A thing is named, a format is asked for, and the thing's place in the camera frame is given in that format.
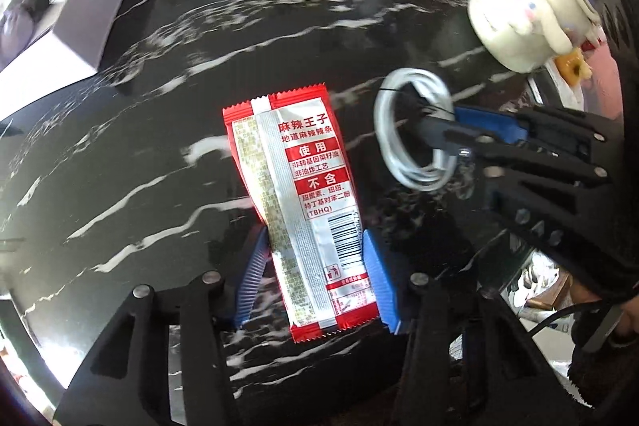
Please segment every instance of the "person's hand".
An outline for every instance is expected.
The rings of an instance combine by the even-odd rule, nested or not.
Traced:
[[[570,296],[573,303],[588,303],[599,301],[601,298],[593,292],[586,289],[582,284],[573,278],[573,284],[570,288]],[[624,313],[615,329],[615,334],[621,338],[627,338],[633,334],[639,334],[639,295],[632,300],[621,305]]]

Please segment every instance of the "red and silver snack packet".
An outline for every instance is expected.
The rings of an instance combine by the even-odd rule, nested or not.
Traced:
[[[231,152],[266,226],[296,342],[378,315],[362,224],[324,85],[223,111]]]

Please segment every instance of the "black cable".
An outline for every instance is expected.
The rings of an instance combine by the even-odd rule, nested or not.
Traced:
[[[408,98],[411,102],[417,103],[420,108],[422,109],[422,112],[426,113],[426,114],[434,114],[437,111],[442,111],[442,112],[447,112],[448,114],[452,114],[453,116],[455,116],[455,113],[452,111],[448,111],[442,107],[438,107],[437,105],[433,105],[432,103],[429,103],[426,98],[422,98],[421,96],[414,96],[413,94],[411,94],[410,92],[406,92],[403,91],[401,89],[390,89],[389,87],[380,87],[379,88],[380,91],[392,91],[392,92],[398,92],[401,95],[405,96],[406,98]]]
[[[581,311],[601,310],[605,307],[610,307],[611,305],[617,305],[619,303],[622,303],[623,301],[627,301],[627,300],[620,299],[620,298],[609,298],[605,300],[597,300],[597,301],[591,301],[587,303],[576,303],[564,309],[560,309],[554,314],[551,314],[544,321],[540,322],[537,326],[529,330],[528,335],[530,337],[533,337],[541,329],[548,327],[552,322],[555,322],[559,320],[560,318],[563,318],[564,316],[568,316],[568,314],[573,314],[575,312],[581,312]]]

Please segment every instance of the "white bunny plush toy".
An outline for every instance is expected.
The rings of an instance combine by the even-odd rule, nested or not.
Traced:
[[[518,73],[574,48],[547,0],[470,0],[468,14],[485,47]]]

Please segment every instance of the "screw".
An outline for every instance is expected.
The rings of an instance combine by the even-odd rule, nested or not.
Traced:
[[[410,275],[410,283],[412,283],[416,287],[423,287],[428,285],[429,282],[428,275],[426,273],[413,273]]]
[[[217,271],[207,271],[206,273],[202,275],[202,281],[207,285],[210,285],[212,283],[217,283],[221,279],[222,279],[222,275],[220,275],[220,273],[218,273]]]
[[[504,169],[500,166],[487,166],[484,169],[484,175],[486,177],[502,177],[504,174]]]
[[[550,234],[550,238],[548,239],[548,244],[552,247],[557,247],[561,242],[561,239],[564,237],[564,232],[561,230],[555,230]]]
[[[151,288],[146,284],[140,284],[133,289],[133,296],[136,298],[145,298],[149,296]]]
[[[523,225],[530,220],[530,211],[525,208],[519,208],[515,214],[515,222]]]

